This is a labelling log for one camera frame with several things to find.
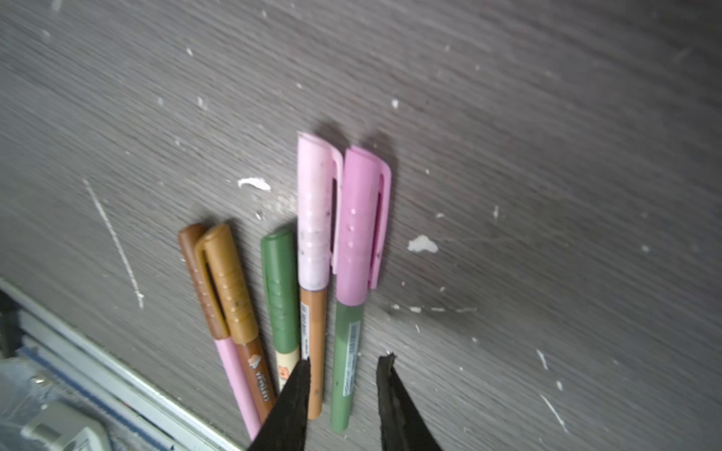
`printed logo on pen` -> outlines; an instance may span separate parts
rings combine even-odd
[[[250,359],[248,359],[248,364],[253,369],[258,368],[258,364],[260,364],[260,363],[261,363],[261,356],[259,356],[258,354],[254,354],[251,356]]]
[[[270,399],[269,386],[266,384],[266,378],[260,371],[256,372],[256,384],[258,384],[258,389],[261,391],[261,397],[264,399],[264,402],[268,402]]]

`pen clip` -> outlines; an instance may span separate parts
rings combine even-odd
[[[336,273],[336,264],[339,262],[339,228],[341,226],[341,188],[344,182],[344,156],[333,146],[331,158],[336,165],[336,225],[334,227],[334,249],[331,255],[331,272]]]
[[[386,239],[386,225],[388,224],[388,210],[391,206],[391,168],[382,159],[378,159],[381,165],[381,175],[378,185],[380,196],[376,207],[376,223],[374,227],[374,239],[371,254],[371,272],[368,279],[368,288],[375,289],[378,285],[378,274],[381,270],[381,256],[383,254],[383,242]]]

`brown pen cap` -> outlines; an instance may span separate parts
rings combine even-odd
[[[178,233],[178,242],[180,243],[183,258],[186,259],[188,272],[193,279],[193,285],[196,287],[198,299],[201,301],[201,308],[206,316],[211,335],[216,340],[224,340],[228,338],[229,333],[223,318],[223,312],[221,312],[221,307],[214,296],[213,289],[204,280],[205,268],[196,259],[196,243],[205,232],[206,227],[203,224],[190,225]]]
[[[246,344],[258,337],[258,324],[251,307],[251,297],[245,285],[238,252],[228,224],[221,224],[206,232],[196,243],[196,259],[206,285],[211,275],[223,307],[231,338],[236,344]]]

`wood grain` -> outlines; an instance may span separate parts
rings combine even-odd
[[[721,19],[706,1],[0,0],[0,275],[245,445],[175,236],[232,219],[268,338],[258,242],[292,220],[296,131],[317,131],[395,178],[351,426],[330,432],[327,382],[308,449],[380,448],[389,350],[447,450],[713,450]],[[406,250],[421,234],[440,251]]]

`green pen cap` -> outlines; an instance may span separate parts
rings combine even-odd
[[[281,354],[295,351],[300,343],[295,244],[294,233],[287,227],[261,240],[273,344]]]

